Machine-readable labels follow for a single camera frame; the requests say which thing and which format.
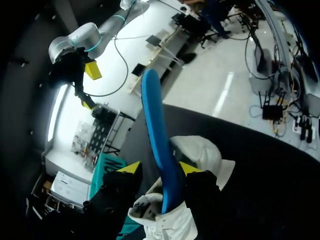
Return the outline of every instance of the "white sneaker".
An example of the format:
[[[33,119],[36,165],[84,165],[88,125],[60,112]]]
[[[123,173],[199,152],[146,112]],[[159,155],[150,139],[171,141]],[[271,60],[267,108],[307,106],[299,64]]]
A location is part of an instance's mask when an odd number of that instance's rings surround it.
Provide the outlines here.
[[[222,190],[227,184],[235,161],[222,159],[216,145],[202,136],[174,136],[171,143],[202,171],[209,170],[217,178],[216,184]]]
[[[163,195],[156,192],[157,188],[162,188],[160,178],[128,212],[132,220],[144,226],[144,240],[194,240],[198,231],[186,203],[162,215]]]
[[[198,169],[213,172],[220,189],[226,185],[235,162],[222,160],[216,145],[201,136],[175,136],[170,140]],[[159,178],[129,209],[128,216],[144,226],[145,240],[194,240],[198,230],[191,210],[183,202],[162,215],[161,191],[162,181]]]

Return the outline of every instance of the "ceiling light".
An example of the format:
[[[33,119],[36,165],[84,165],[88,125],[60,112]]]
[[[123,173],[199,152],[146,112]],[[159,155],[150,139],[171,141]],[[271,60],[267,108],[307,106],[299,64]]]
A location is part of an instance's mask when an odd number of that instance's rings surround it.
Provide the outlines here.
[[[63,85],[58,90],[59,91],[58,96],[55,99],[55,103],[54,103],[54,107],[53,107],[53,111],[52,111],[51,119],[50,119],[49,132],[48,132],[48,142],[50,142],[51,139],[54,137],[54,130],[55,130],[55,126],[56,126],[58,111],[59,111],[62,99],[64,98],[65,92],[67,90],[67,86],[68,86],[67,84]]]

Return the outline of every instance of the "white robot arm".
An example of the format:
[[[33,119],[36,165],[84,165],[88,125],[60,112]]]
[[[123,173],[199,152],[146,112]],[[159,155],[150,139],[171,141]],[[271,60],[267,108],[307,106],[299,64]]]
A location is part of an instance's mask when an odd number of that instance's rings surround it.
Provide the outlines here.
[[[59,36],[54,39],[49,46],[51,62],[54,64],[62,55],[75,52],[81,47],[88,52],[89,58],[96,59],[123,26],[149,8],[149,3],[140,0],[122,0],[120,5],[124,9],[110,17],[99,28],[93,22],[88,22],[68,36]]]
[[[49,74],[49,85],[59,88],[72,84],[75,95],[84,107],[93,109],[97,105],[84,93],[84,72],[93,79],[101,78],[95,59],[106,49],[107,44],[120,30],[149,8],[149,3],[140,0],[121,0],[122,10],[105,21],[99,28],[88,22],[68,36],[59,36],[49,46],[49,57],[53,64]]]

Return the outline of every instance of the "shoelace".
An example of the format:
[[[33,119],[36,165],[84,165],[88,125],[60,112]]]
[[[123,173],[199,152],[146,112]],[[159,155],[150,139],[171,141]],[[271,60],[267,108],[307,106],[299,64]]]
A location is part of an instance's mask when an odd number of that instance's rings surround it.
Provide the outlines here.
[[[160,236],[161,240],[171,240],[171,238],[168,236],[168,233],[164,229],[162,229],[161,232],[155,232],[153,235]]]

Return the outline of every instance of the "teal box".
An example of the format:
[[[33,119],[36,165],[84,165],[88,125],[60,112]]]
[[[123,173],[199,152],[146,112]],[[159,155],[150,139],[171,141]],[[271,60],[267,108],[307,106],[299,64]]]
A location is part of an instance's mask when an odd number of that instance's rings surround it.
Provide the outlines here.
[[[117,157],[110,156],[105,153],[101,153],[99,155],[98,161],[95,166],[95,170],[92,177],[92,183],[91,183],[91,190],[90,190],[90,199],[97,193],[97,191],[100,189],[100,187],[103,184],[103,176],[105,173],[107,173],[110,170],[119,170],[127,166],[127,163]],[[131,220],[128,216],[125,219],[123,228],[121,232],[119,233],[119,236],[116,238],[117,240],[120,240],[124,238],[126,235],[132,233],[134,230],[136,230],[140,224],[136,223],[135,221]]]

